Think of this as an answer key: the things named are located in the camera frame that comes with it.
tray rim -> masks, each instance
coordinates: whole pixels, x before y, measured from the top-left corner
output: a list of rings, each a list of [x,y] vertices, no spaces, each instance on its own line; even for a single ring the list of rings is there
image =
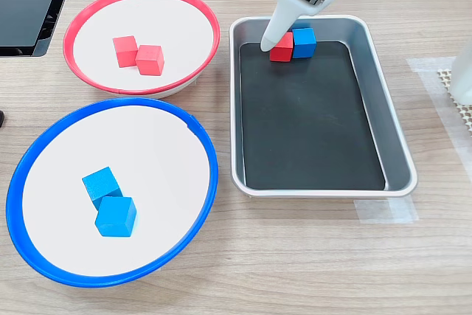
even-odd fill
[[[229,28],[229,62],[230,62],[230,149],[231,149],[231,178],[235,186],[244,194],[251,197],[263,197],[263,198],[346,198],[346,199],[356,199],[356,198],[402,198],[409,195],[416,188],[418,183],[417,170],[414,166],[413,158],[406,143],[406,138],[404,136],[403,130],[400,126],[400,121],[395,112],[395,107],[393,106],[392,98],[390,96],[384,73],[382,71],[380,61],[377,56],[377,51],[375,50],[375,45],[372,39],[372,36],[369,31],[367,24],[360,18],[353,15],[317,15],[317,16],[302,16],[299,20],[316,20],[316,19],[349,19],[356,22],[359,26],[362,27],[367,40],[369,41],[369,46],[372,49],[373,60],[375,62],[375,69],[378,73],[383,93],[385,95],[386,103],[389,106],[389,112],[392,117],[395,130],[398,134],[398,139],[400,141],[402,150],[405,154],[405,159],[410,170],[410,180],[404,188],[396,191],[372,191],[372,190],[255,190],[246,186],[246,184],[240,180],[237,171],[237,161],[236,161],[236,108],[235,108],[235,28],[247,21],[253,20],[270,20],[271,16],[249,16],[244,18],[239,18],[232,23]]]

tape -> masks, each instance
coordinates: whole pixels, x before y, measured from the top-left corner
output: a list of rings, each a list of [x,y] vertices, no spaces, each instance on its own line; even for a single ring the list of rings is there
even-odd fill
[[[408,59],[413,72],[417,72],[444,128],[472,182],[472,138],[457,107],[441,82],[438,69],[451,68],[455,57]]]
[[[411,224],[418,214],[412,197],[354,200],[361,224]]]

blue cube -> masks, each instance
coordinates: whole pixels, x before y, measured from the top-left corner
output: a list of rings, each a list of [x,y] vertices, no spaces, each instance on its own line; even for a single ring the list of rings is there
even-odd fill
[[[123,196],[117,180],[115,180],[109,167],[105,167],[96,173],[84,177],[82,181],[97,210],[100,208],[102,198],[106,195]]]
[[[311,58],[315,54],[316,37],[312,28],[293,29],[294,55],[292,58]]]
[[[136,219],[131,197],[103,197],[95,226],[102,236],[130,237]]]

black tray bottom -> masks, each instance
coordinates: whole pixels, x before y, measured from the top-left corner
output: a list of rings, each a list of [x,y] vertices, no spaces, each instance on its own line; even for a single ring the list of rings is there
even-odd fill
[[[385,179],[349,51],[272,63],[240,48],[246,184],[256,190],[383,190]]]

red cube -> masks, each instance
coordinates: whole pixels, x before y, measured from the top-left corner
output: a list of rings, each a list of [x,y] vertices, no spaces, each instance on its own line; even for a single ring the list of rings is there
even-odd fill
[[[290,62],[294,51],[294,34],[287,32],[280,42],[271,50],[272,62]]]
[[[164,68],[162,48],[142,44],[136,55],[136,65],[141,75],[161,75]]]
[[[113,39],[113,44],[120,68],[136,65],[135,59],[138,53],[138,45],[136,44],[134,36],[116,37]]]

